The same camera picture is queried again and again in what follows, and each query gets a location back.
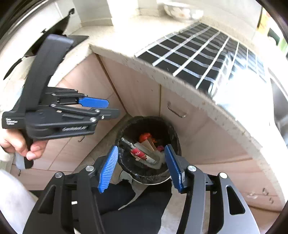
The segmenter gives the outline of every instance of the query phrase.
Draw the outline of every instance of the red label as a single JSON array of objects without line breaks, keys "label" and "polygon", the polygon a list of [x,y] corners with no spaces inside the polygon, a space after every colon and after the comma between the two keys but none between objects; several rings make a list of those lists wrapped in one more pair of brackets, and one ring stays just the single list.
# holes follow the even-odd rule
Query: red label
[{"label": "red label", "polygon": [[143,159],[143,160],[147,159],[146,155],[141,150],[139,150],[137,148],[131,150],[131,153],[136,155],[137,157]]}]

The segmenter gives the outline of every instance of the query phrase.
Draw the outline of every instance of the trash can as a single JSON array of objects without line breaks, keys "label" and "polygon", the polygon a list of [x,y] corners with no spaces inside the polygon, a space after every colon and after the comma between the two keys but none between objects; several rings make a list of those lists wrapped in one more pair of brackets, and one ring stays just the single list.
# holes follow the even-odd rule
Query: trash can
[{"label": "trash can", "polygon": [[181,156],[181,147],[176,131],[166,120],[155,117],[136,116],[119,130],[116,136],[115,145],[119,148],[118,163],[124,171],[129,173],[132,178],[143,184],[158,184],[166,181],[170,177],[167,164],[162,164],[160,169],[149,168],[139,161],[136,161],[129,150],[127,150],[120,139],[122,137],[132,139],[137,142],[143,133],[151,133],[153,138],[160,139],[164,147],[171,144],[175,153]]}]

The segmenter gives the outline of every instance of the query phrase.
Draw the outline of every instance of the stone countertop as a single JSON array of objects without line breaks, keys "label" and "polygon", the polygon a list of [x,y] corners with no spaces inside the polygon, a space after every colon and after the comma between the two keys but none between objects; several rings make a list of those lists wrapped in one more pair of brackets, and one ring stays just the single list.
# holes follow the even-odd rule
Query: stone countertop
[{"label": "stone countertop", "polygon": [[[215,24],[209,19],[204,18],[202,22],[222,30],[257,53],[257,48],[234,30]],[[284,174],[288,164],[288,149],[274,121],[271,121],[268,126],[263,126],[261,132],[251,136],[251,133],[239,121],[217,106],[210,97],[179,78],[134,57],[136,52],[148,44],[171,32],[186,28],[188,25],[190,23],[177,22],[169,17],[138,16],[119,21],[114,26],[82,27],[73,35],[88,35],[89,39],[67,54],[52,76],[49,86],[56,86],[66,74],[93,52],[146,74],[189,103],[203,109],[212,120],[225,129],[256,160],[273,183],[284,204],[288,199],[288,185]]]}]

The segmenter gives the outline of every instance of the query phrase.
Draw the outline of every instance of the blue gripper pad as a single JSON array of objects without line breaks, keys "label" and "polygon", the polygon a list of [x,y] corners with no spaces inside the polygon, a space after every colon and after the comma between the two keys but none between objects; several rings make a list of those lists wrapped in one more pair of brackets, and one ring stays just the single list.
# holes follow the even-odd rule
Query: blue gripper pad
[{"label": "blue gripper pad", "polygon": [[94,107],[94,108],[107,108],[109,105],[108,100],[93,97],[84,97],[81,99],[79,98],[78,103],[84,107]]},{"label": "blue gripper pad", "polygon": [[178,190],[178,192],[182,192],[184,190],[184,186],[182,184],[182,176],[174,157],[176,154],[170,144],[165,146],[164,153],[166,164],[168,166],[174,187]]},{"label": "blue gripper pad", "polygon": [[112,150],[109,152],[107,160],[99,175],[98,190],[100,193],[103,193],[104,190],[108,188],[117,160],[118,160],[118,147],[114,146]]}]

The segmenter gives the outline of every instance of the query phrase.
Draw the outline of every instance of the stainless steel sink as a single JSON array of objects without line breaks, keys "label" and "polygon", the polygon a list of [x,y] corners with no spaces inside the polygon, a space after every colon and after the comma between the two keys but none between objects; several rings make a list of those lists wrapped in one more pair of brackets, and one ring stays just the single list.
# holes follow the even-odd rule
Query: stainless steel sink
[{"label": "stainless steel sink", "polygon": [[274,80],[271,79],[273,102],[274,102],[274,120],[281,133],[286,145],[288,146],[288,100],[283,89]]}]

